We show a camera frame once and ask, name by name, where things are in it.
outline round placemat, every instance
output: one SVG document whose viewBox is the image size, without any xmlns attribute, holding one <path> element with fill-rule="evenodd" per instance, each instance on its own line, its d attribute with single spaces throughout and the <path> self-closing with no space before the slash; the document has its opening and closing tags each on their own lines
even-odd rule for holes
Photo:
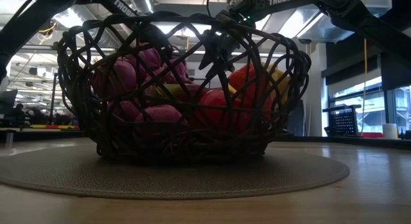
<svg viewBox="0 0 411 224">
<path fill-rule="evenodd" d="M 109 162 L 95 148 L 52 148 L 0 157 L 0 182 L 50 193 L 127 199 L 211 199 L 301 191 L 349 174 L 338 161 L 267 148 L 254 162 L 224 166 L 142 167 Z"/>
</svg>

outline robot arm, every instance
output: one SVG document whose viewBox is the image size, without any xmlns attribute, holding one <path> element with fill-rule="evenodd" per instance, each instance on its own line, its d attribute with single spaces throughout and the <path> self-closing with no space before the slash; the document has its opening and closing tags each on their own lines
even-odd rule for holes
<svg viewBox="0 0 411 224">
<path fill-rule="evenodd" d="M 360 0 L 243 0 L 229 13 L 236 20 L 250 17 L 259 21 L 271 13 L 307 4 L 316 5 L 335 26 L 354 31 L 411 68 L 407 51 L 411 38 L 373 16 Z"/>
</svg>

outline white cup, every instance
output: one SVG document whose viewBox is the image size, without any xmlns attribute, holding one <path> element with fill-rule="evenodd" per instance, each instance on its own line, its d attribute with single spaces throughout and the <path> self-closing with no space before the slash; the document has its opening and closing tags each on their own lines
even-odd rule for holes
<svg viewBox="0 0 411 224">
<path fill-rule="evenodd" d="M 398 139 L 397 124 L 383 124 L 383 136 L 387 139 Z"/>
</svg>

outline dark brown basket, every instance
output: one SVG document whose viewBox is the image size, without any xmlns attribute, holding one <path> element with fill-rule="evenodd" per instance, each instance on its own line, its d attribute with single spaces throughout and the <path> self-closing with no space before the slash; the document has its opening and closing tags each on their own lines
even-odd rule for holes
<svg viewBox="0 0 411 224">
<path fill-rule="evenodd" d="M 182 28 L 191 29 L 199 39 L 199 43 L 183 52 L 173 62 L 167 57 L 157 39 L 150 40 L 142 46 L 130 47 L 133 41 L 146 34 L 145 28 L 151 22 L 177 22 L 179 25 L 172 29 L 167 37 L 171 37 Z M 136 28 L 126 39 L 116 31 L 113 25 L 134 23 Z M 192 24 L 211 25 L 208 32 L 199 34 Z M 99 29 L 97 35 L 90 35 L 91 29 Z M 101 34 L 108 30 L 117 37 L 123 45 L 117 52 L 106 56 L 98 46 Z M 216 32 L 227 35 L 246 50 L 240 56 L 225 59 L 218 55 L 215 42 Z M 82 34 L 86 45 L 77 49 L 76 35 Z M 251 37 L 259 37 L 255 43 Z M 258 47 L 264 42 L 273 42 L 265 65 L 262 65 Z M 278 58 L 273 66 L 272 55 L 276 48 L 282 45 L 286 53 Z M 181 75 L 177 71 L 180 63 L 201 47 L 211 53 L 212 70 L 196 91 L 189 91 Z M 91 48 L 101 55 L 102 59 L 93 63 Z M 139 52 L 154 48 L 165 67 L 155 72 L 148 67 L 148 62 L 141 58 Z M 121 73 L 114 63 L 118 58 L 133 56 L 137 65 L 142 67 L 136 70 L 136 87 L 126 89 Z M 247 66 L 245 81 L 236 92 L 230 91 L 229 79 L 226 70 L 233 63 L 246 58 Z M 280 77 L 273 77 L 279 62 L 285 61 L 286 69 Z M 98 153 L 113 159 L 132 158 L 148 162 L 164 161 L 198 161 L 205 159 L 237 159 L 251 156 L 261 156 L 269 141 L 284 128 L 288 113 L 301 99 L 308 85 L 308 70 L 311 60 L 306 53 L 299 51 L 295 43 L 280 34 L 267 34 L 262 31 L 242 26 L 235 21 L 217 21 L 204 15 L 181 17 L 174 13 L 159 12 L 147 17 L 124 17 L 112 15 L 104 21 L 87 21 L 82 27 L 71 28 L 63 34 L 58 45 L 58 76 L 63 90 L 64 103 L 67 106 L 67 97 L 72 107 L 68 107 L 78 117 L 80 128 L 98 144 Z M 250 77 L 254 66 L 255 77 Z M 139 74 L 143 69 L 151 78 L 142 80 Z M 185 99 L 176 98 L 169 90 L 164 77 L 173 75 L 179 89 L 184 92 Z M 102 76 L 104 87 L 97 89 L 93 86 L 94 77 Z M 218 78 L 222 88 L 215 94 L 223 94 L 224 102 L 221 106 L 199 104 L 205 87 L 213 78 Z M 288 79 L 286 90 L 279 85 Z M 118 83 L 124 89 L 115 93 L 110 92 Z M 248 88 L 254 87 L 254 96 L 245 105 L 245 93 Z M 162 96 L 152 95 L 149 92 L 155 88 L 161 90 Z M 140 121 L 127 121 L 122 103 L 133 104 L 131 109 L 138 110 Z M 155 105 L 171 105 L 181 117 L 178 121 L 156 121 L 148 111 L 148 107 Z"/>
</svg>

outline wooden table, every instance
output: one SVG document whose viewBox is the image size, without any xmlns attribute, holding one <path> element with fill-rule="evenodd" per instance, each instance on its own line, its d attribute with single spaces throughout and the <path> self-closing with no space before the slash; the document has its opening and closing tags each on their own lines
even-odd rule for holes
<svg viewBox="0 0 411 224">
<path fill-rule="evenodd" d="M 13 153 L 84 141 L 21 142 Z M 318 189 L 226 200 L 80 198 L 0 185 L 0 223 L 411 223 L 411 151 L 296 142 L 271 147 L 331 157 L 351 174 Z"/>
</svg>

